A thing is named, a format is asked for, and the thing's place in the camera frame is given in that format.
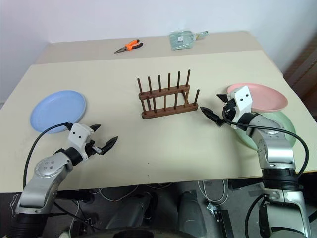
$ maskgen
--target pink plate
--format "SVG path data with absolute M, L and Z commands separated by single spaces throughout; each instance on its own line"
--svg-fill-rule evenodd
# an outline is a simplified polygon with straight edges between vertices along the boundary
M 251 97 L 251 110 L 258 113 L 272 113 L 285 108 L 288 104 L 286 97 L 275 89 L 255 83 L 237 83 L 227 89 L 227 93 L 231 93 L 234 89 L 242 86 L 248 86 Z

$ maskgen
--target orange pliers handle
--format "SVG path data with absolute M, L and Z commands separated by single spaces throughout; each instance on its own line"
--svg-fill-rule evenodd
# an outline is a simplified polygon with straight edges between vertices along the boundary
M 126 47 L 126 49 L 128 51 L 130 51 L 130 50 L 137 49 L 137 48 L 140 48 L 141 46 L 143 46 L 143 43 L 139 43 L 139 42 L 140 42 L 139 39 L 133 40 L 133 41 L 129 42 L 128 44 L 125 44 L 124 46 Z

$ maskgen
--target white wall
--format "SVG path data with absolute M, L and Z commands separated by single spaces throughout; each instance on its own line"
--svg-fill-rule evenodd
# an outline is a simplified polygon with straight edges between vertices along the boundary
M 1 0 L 1 98 L 46 42 L 250 31 L 281 71 L 317 31 L 316 0 Z

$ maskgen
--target pliers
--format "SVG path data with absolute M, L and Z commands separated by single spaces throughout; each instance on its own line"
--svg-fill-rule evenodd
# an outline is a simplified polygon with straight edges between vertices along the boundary
M 143 43 L 139 43 L 139 42 L 140 42 L 139 39 L 133 40 L 133 41 L 129 42 L 128 44 L 125 44 L 124 47 L 120 48 L 119 50 L 117 50 L 114 53 L 116 54 L 116 53 L 119 53 L 119 52 L 130 51 L 130 50 L 133 50 L 133 49 L 140 48 L 141 46 L 143 46 Z

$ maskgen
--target blue plate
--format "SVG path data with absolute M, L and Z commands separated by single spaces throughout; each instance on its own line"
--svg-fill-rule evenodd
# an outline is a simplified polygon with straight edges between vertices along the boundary
M 36 105 L 31 113 L 30 123 L 35 130 L 43 132 L 56 124 L 78 122 L 83 117 L 85 109 L 86 100 L 82 94 L 75 91 L 60 91 L 47 96 Z M 48 133 L 66 129 L 65 126 L 60 126 Z

